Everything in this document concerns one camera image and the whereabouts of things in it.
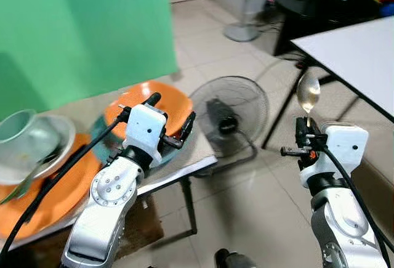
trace fan grill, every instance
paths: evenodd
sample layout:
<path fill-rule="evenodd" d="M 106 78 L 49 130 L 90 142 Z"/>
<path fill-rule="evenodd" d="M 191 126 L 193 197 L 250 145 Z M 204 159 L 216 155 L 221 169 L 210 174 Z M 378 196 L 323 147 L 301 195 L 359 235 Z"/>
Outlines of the fan grill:
<path fill-rule="evenodd" d="M 242 134 L 222 134 L 219 120 L 231 114 L 238 120 L 238 130 L 251 141 L 256 140 L 267 122 L 268 100 L 265 92 L 254 81 L 242 76 L 214 79 L 191 95 L 198 124 L 206 135 L 217 157 L 234 155 L 249 143 Z M 214 110 L 207 103 L 221 101 L 226 108 Z"/>

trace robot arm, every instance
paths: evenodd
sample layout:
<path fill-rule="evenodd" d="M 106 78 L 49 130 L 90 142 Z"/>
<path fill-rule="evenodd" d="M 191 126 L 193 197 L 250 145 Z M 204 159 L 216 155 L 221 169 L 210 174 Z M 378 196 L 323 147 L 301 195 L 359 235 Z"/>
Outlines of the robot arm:
<path fill-rule="evenodd" d="M 186 120 L 178 139 L 168 137 L 167 115 L 154 107 L 160 98 L 155 93 L 131 109 L 123 148 L 110 156 L 93 178 L 87 206 L 75 222 L 63 251 L 63 267 L 111 267 L 123 235 L 124 217 L 137 198 L 137 184 L 149 168 L 160 164 L 159 148 L 163 143 L 182 148 L 195 113 Z"/>
<path fill-rule="evenodd" d="M 283 156 L 298 156 L 300 179 L 313 196 L 312 230 L 321 248 L 323 267 L 387 268 L 377 237 L 352 191 L 329 157 L 327 145 L 350 173 L 360 165 L 368 133 L 350 124 L 327 124 L 323 134 L 305 118 L 296 123 L 297 149 L 282 148 Z"/>

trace table leg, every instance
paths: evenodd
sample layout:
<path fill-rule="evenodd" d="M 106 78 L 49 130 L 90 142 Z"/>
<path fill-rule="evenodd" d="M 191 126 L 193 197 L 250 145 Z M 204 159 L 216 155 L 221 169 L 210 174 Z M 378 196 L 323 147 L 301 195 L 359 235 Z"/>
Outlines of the table leg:
<path fill-rule="evenodd" d="M 190 184 L 191 182 L 189 177 L 180 180 L 180 185 L 182 186 L 183 195 L 185 197 L 187 213 L 189 215 L 191 233 L 197 234 L 196 213 L 195 213 L 195 207 L 193 205 L 193 197 L 191 195 Z"/>
<path fill-rule="evenodd" d="M 292 23 L 293 20 L 290 17 L 284 17 L 282 28 L 280 29 L 278 39 L 276 40 L 275 49 L 273 51 L 274 57 L 281 55 L 291 49 L 291 47 L 289 46 L 289 37 L 291 36 L 292 27 L 294 26 L 292 25 Z"/>
<path fill-rule="evenodd" d="M 345 115 L 350 111 L 350 109 L 357 103 L 357 101 L 360 99 L 358 95 L 346 106 L 346 108 L 342 111 L 342 113 L 338 116 L 336 121 L 341 121 Z"/>
<path fill-rule="evenodd" d="M 293 94 L 296 93 L 298 81 L 300 81 L 301 77 L 305 74 L 307 69 L 308 69 L 308 67 L 304 67 L 303 69 L 301 69 L 297 79 L 294 81 L 294 84 L 291 87 L 291 90 L 289 91 L 289 94 L 287 95 L 287 98 L 284 101 L 281 110 L 279 111 L 278 115 L 276 116 L 273 124 L 271 125 L 271 128 L 270 128 L 267 136 L 265 137 L 265 140 L 264 140 L 264 142 L 263 142 L 263 144 L 261 146 L 262 149 L 266 149 L 267 144 L 270 141 L 272 134 L 275 132 L 275 129 L 276 129 L 278 123 L 281 121 L 281 118 L 282 118 L 284 112 L 286 111 L 287 106 L 289 105 Z"/>

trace fan stand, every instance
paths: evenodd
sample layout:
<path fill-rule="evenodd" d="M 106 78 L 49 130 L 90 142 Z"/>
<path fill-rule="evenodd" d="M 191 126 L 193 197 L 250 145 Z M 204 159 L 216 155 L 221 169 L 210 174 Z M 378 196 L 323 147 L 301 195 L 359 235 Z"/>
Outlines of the fan stand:
<path fill-rule="evenodd" d="M 236 160 L 236 161 L 231 162 L 231 163 L 223 164 L 223 165 L 220 165 L 220 166 L 214 166 L 214 165 L 210 166 L 207 169 L 196 173 L 194 175 L 194 177 L 197 177 L 197 178 L 211 177 L 214 174 L 221 173 L 222 171 L 225 171 L 227 169 L 230 169 L 230 168 L 233 168 L 235 166 L 241 165 L 243 163 L 246 163 L 246 162 L 251 161 L 254 158 L 256 158 L 256 156 L 257 156 L 257 148 L 253 144 L 253 142 L 251 140 L 249 140 L 247 138 L 247 136 L 243 132 L 238 131 L 237 133 L 242 134 L 245 137 L 245 139 L 247 140 L 247 142 L 250 145 L 250 148 L 252 149 L 252 154 L 250 156 L 248 156 L 248 157 Z"/>
<path fill-rule="evenodd" d="M 254 25 L 246 23 L 247 5 L 248 0 L 244 0 L 241 22 L 232 23 L 224 28 L 223 34 L 228 39 L 236 42 L 249 42 L 255 40 L 257 37 L 260 36 L 260 32 Z"/>

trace fan base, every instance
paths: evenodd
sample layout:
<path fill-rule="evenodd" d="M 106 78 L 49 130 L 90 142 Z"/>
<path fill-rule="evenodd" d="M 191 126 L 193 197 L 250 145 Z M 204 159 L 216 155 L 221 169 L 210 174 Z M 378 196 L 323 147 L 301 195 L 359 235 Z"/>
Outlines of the fan base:
<path fill-rule="evenodd" d="M 260 32 L 253 25 L 232 23 L 223 30 L 224 36 L 236 42 L 249 42 L 260 36 Z"/>

